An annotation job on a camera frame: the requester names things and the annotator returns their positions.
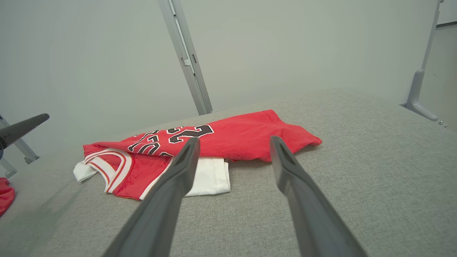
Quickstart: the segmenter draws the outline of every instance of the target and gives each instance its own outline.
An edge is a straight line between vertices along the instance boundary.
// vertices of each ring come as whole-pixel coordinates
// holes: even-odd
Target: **white cloth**
[[[73,174],[78,183],[95,175],[91,166],[78,162]],[[229,164],[223,158],[200,157],[192,188],[185,196],[210,195],[230,192]]]

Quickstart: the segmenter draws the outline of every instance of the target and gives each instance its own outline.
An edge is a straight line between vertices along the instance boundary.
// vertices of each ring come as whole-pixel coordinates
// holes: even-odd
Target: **floor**
[[[420,103],[457,133],[457,25],[436,29]]]

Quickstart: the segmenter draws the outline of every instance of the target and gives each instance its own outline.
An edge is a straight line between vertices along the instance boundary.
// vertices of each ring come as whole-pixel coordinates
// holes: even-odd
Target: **red fabric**
[[[200,138],[202,157],[271,161],[269,142],[272,135],[280,136],[293,153],[307,145],[322,143],[302,127],[284,123],[273,110],[267,110],[202,126],[151,131],[120,142],[84,145],[85,161],[97,165],[93,167],[109,181],[106,192],[140,199],[145,190],[149,191],[146,187],[166,170],[170,156],[176,156],[189,137]],[[117,161],[106,152],[116,153],[114,159]],[[102,167],[103,161],[95,157],[100,157],[107,165]]]
[[[10,182],[5,177],[0,177],[0,216],[14,201],[14,188],[9,187]]]

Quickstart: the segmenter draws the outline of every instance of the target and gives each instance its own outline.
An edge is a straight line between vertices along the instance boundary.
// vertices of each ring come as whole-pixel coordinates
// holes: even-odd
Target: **red cloth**
[[[5,177],[0,177],[0,216],[14,201],[14,188],[9,187],[10,182]]]
[[[234,116],[196,127],[156,130],[120,142],[84,145],[86,164],[106,181],[105,192],[143,199],[189,137],[200,138],[201,157],[271,161],[270,137],[280,136],[295,153],[322,141],[273,110]]]

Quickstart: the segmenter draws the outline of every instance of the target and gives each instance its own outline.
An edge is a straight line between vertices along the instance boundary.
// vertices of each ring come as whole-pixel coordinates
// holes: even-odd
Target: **gray fabric surface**
[[[457,254],[457,134],[366,94],[313,92],[113,139],[270,108],[323,140],[296,157],[370,256]],[[12,177],[1,256],[104,252],[139,203],[103,193],[98,175],[79,185],[72,169],[82,157],[81,149],[45,156]],[[230,163],[229,173],[232,192],[183,199],[170,255],[299,255],[270,163]]]

